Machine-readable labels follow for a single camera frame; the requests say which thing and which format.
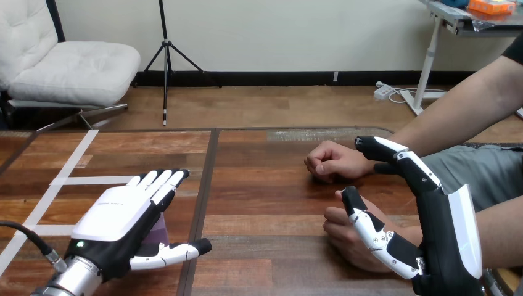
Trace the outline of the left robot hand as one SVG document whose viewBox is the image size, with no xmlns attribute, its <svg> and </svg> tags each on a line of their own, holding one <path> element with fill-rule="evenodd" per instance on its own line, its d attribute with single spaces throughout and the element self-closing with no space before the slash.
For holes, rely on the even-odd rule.
<svg viewBox="0 0 523 296">
<path fill-rule="evenodd" d="M 153 170 L 105 190 L 73 228 L 66 262 L 86 260 L 107 282 L 130 271 L 159 269 L 209 253 L 212 243 L 207 238 L 144 242 L 189 175 L 187 169 Z"/>
</svg>

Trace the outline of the person's hand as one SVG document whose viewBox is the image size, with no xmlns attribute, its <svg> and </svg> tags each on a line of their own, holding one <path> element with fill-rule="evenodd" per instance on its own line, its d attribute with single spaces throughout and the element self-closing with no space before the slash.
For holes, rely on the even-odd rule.
<svg viewBox="0 0 523 296">
<path fill-rule="evenodd" d="M 363 199 L 368 211 L 385 223 L 386 231 L 393 231 L 414 244 L 421 241 L 419 226 L 403 227 L 396 224 L 375 204 Z M 391 273 L 392 270 L 379 261 L 365 246 L 355 227 L 350 222 L 345 209 L 328 207 L 324 212 L 323 229 L 330 243 L 336 248 L 343 259 L 352 266 L 372 273 Z"/>
<path fill-rule="evenodd" d="M 333 183 L 337 177 L 358 179 L 373 174 L 375 162 L 357 150 L 323 141 L 305 157 L 304 164 L 314 178 Z"/>
</svg>

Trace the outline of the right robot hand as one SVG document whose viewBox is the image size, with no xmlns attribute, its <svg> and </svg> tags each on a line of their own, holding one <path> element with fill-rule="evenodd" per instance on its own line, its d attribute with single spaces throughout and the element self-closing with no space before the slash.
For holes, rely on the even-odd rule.
<svg viewBox="0 0 523 296">
<path fill-rule="evenodd" d="M 446 194 L 438 176 L 409 148 L 377 136 L 358 136 L 356 149 L 382 174 L 402 176 L 416 198 L 422 242 L 415 245 L 372 214 L 358 190 L 342 191 L 347 216 L 364 245 L 412 283 L 417 295 L 483 295 L 482 251 L 468 184 Z"/>
</svg>

